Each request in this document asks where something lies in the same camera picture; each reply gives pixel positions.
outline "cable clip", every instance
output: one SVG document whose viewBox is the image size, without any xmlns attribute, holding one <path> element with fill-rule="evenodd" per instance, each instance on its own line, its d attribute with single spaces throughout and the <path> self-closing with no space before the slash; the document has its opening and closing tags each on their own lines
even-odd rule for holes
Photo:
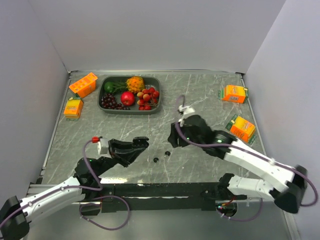
<svg viewBox="0 0 320 240">
<path fill-rule="evenodd" d="M 100 141 L 100 138 L 101 138 L 101 137 L 98 137 L 98 136 L 92 137 L 92 139 L 91 139 L 91 140 L 92 140 L 92 143 L 95 144 L 95 143 L 99 142 L 99 141 Z"/>
<path fill-rule="evenodd" d="M 270 158 L 270 160 L 269 160 L 269 164 L 271 165 L 271 166 L 274 166 L 274 165 L 276 165 L 276 160 L 272 157 L 272 158 Z"/>
</svg>

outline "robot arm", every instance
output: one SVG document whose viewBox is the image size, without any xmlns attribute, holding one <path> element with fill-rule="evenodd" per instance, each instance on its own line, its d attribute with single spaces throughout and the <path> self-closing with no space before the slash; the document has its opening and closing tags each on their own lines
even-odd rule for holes
<svg viewBox="0 0 320 240">
<path fill-rule="evenodd" d="M 100 138 L 98 152 L 103 156 L 98 159 L 88 158 L 90 166 L 97 176 L 116 164 L 128 167 L 149 146 L 148 140 L 147 137 L 135 137 L 132 142 L 124 142 Z M 88 170 L 85 160 L 81 158 L 75 168 L 74 176 L 64 182 L 21 200 L 16 196 L 9 198 L 0 210 L 0 230 L 3 239 L 21 239 L 28 234 L 31 227 L 49 215 L 72 203 L 91 201 L 98 197 L 99 192 L 88 188 L 98 189 L 98 186 L 99 183 Z"/>
<path fill-rule="evenodd" d="M 277 166 L 274 159 L 253 150 L 228 132 L 212 131 L 192 107 L 181 105 L 178 111 L 182 114 L 178 126 L 180 126 L 185 139 L 196 143 L 199 147 L 216 144 L 216 147 L 203 147 L 202 149 L 213 157 L 237 164 L 261 178 L 251 179 L 226 173 L 219 181 L 221 186 L 234 196 L 259 197 L 274 201 L 279 208 L 286 212 L 298 212 L 307 188 L 307 183 L 302 177 Z M 168 141 L 174 148 L 189 145 L 177 132 L 175 123 L 171 124 Z M 298 165 L 294 169 L 307 175 L 307 170 L 302 166 Z"/>
</svg>

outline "grapes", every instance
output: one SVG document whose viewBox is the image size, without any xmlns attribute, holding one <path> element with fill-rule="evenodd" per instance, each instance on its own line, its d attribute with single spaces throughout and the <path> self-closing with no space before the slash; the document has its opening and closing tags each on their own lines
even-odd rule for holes
<svg viewBox="0 0 320 240">
<path fill-rule="evenodd" d="M 130 110 L 129 107 L 117 103 L 116 97 L 112 93 L 104 93 L 101 97 L 101 107 L 104 109 L 112 109 L 112 110 Z"/>
</svg>

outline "gray marble surface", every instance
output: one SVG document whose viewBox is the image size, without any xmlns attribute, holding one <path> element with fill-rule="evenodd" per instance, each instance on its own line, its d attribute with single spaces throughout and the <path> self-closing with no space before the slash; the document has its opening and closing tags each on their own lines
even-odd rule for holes
<svg viewBox="0 0 320 240">
<path fill-rule="evenodd" d="M 74 83 L 85 73 L 76 72 L 70 76 Z M 96 90 L 86 96 L 79 121 L 67 121 L 60 116 L 51 150 L 48 156 L 43 184 L 59 184 L 73 175 L 82 147 L 92 136 L 132 141 L 134 137 L 147 136 L 149 148 L 129 167 L 120 165 L 105 172 L 103 183 L 183 183 L 217 182 L 225 173 L 256 178 L 246 169 L 212 157 L 195 146 L 173 149 L 167 142 L 170 124 L 177 119 L 176 98 L 186 95 L 186 104 L 192 105 L 213 130 L 225 130 L 234 114 L 254 123 L 248 103 L 238 104 L 218 100 L 218 90 L 225 85 L 242 85 L 241 76 L 233 73 L 159 73 L 136 74 L 159 79 L 162 92 L 161 111 L 153 115 L 107 114 L 97 105 L 98 91 L 108 75 L 96 73 Z M 72 93 L 68 90 L 65 102 Z M 259 138 L 251 146 L 263 152 Z M 98 158 L 97 145 L 87 148 L 87 156 Z"/>
</svg>

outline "orange box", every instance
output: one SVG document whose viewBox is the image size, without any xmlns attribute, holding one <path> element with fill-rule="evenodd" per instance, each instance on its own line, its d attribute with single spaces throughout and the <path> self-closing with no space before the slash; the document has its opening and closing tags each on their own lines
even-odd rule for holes
<svg viewBox="0 0 320 240">
<path fill-rule="evenodd" d="M 98 77 L 90 72 L 87 76 L 71 84 L 69 88 L 77 97 L 84 98 L 96 89 L 97 79 Z"/>
<path fill-rule="evenodd" d="M 248 88 L 243 86 L 227 85 L 218 92 L 218 99 L 243 104 L 248 99 Z"/>
<path fill-rule="evenodd" d="M 70 97 L 66 102 L 64 109 L 64 116 L 67 120 L 78 120 L 81 115 L 82 107 L 84 106 L 84 102 L 80 97 Z"/>
<path fill-rule="evenodd" d="M 256 126 L 237 114 L 233 116 L 225 128 L 246 143 L 252 144 L 256 139 Z"/>
</svg>

